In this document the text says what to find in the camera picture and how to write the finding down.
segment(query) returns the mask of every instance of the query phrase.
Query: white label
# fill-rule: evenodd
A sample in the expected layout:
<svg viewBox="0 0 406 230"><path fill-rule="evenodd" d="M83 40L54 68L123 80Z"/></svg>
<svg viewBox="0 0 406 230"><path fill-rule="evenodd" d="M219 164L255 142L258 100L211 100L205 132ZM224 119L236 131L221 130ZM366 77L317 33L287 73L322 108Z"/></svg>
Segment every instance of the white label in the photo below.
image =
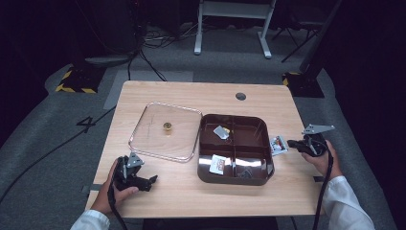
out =
<svg viewBox="0 0 406 230"><path fill-rule="evenodd" d="M212 164L210 165L210 172L216 174L224 174L224 167L226 165L226 157L213 155Z"/></svg>

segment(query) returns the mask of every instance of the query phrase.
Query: metal stand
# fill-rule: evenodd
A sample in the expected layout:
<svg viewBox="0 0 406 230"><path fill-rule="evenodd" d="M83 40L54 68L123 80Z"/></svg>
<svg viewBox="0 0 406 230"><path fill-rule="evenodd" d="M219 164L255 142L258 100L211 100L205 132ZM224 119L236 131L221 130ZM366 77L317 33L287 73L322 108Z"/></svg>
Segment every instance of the metal stand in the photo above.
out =
<svg viewBox="0 0 406 230"><path fill-rule="evenodd" d="M262 32L258 32L260 46L262 47L265 58L271 58L268 44L266 42L266 32L268 31L269 22L271 21L272 13L275 9L275 0L269 5L264 4L244 4L244 3L229 3L229 2L210 2L200 0L198 27L196 41L194 44L194 54L201 54L202 47L202 23L203 15L209 16L228 16L228 17L244 17L265 19Z"/></svg>

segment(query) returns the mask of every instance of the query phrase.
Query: white sleeve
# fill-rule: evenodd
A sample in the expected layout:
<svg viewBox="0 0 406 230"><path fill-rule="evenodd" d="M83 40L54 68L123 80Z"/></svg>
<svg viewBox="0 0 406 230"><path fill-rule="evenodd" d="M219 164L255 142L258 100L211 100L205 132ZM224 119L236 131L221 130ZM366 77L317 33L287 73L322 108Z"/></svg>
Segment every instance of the white sleeve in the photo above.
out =
<svg viewBox="0 0 406 230"><path fill-rule="evenodd" d="M110 220L103 213L87 210L76 220L71 230L103 230L108 229Z"/></svg>
<svg viewBox="0 0 406 230"><path fill-rule="evenodd" d="M328 182L323 196L323 208L329 217L330 230L374 229L371 218L359 205L344 176L337 176Z"/></svg>

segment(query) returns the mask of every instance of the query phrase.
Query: white stand leg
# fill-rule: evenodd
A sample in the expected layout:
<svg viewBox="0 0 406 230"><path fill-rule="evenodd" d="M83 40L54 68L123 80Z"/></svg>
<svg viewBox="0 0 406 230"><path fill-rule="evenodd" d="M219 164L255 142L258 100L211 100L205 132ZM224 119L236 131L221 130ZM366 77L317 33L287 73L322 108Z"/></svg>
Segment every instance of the white stand leg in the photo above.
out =
<svg viewBox="0 0 406 230"><path fill-rule="evenodd" d="M271 21L272 13L274 12L275 8L275 1L272 1L271 5L269 6L268 14L266 15L265 23L263 24L262 32L258 32L258 38L260 42L260 46L262 47L263 54L265 58L269 59L272 57L271 52L269 51L268 43L266 42L266 32L268 31L269 22Z"/></svg>
<svg viewBox="0 0 406 230"><path fill-rule="evenodd" d="M202 53L202 24L203 24L203 0L199 4L199 17L197 25L196 42L194 43L194 54L200 55Z"/></svg>

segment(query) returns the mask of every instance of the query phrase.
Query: small white object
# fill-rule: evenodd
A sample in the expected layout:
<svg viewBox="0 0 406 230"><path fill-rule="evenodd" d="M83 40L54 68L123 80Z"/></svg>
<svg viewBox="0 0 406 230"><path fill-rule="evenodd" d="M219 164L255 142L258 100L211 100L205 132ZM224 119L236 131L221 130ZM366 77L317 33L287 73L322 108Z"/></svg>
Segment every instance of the small white object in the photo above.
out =
<svg viewBox="0 0 406 230"><path fill-rule="evenodd" d="M277 136L270 140L272 156L279 155L287 151L286 143L281 136Z"/></svg>
<svg viewBox="0 0 406 230"><path fill-rule="evenodd" d="M209 171L211 173L224 174L226 159L227 158L224 156L219 156L219 155L213 154L212 164L210 165Z"/></svg>
<svg viewBox="0 0 406 230"><path fill-rule="evenodd" d="M223 140L226 140L229 137L229 133L222 126L218 126L214 130L214 133Z"/></svg>

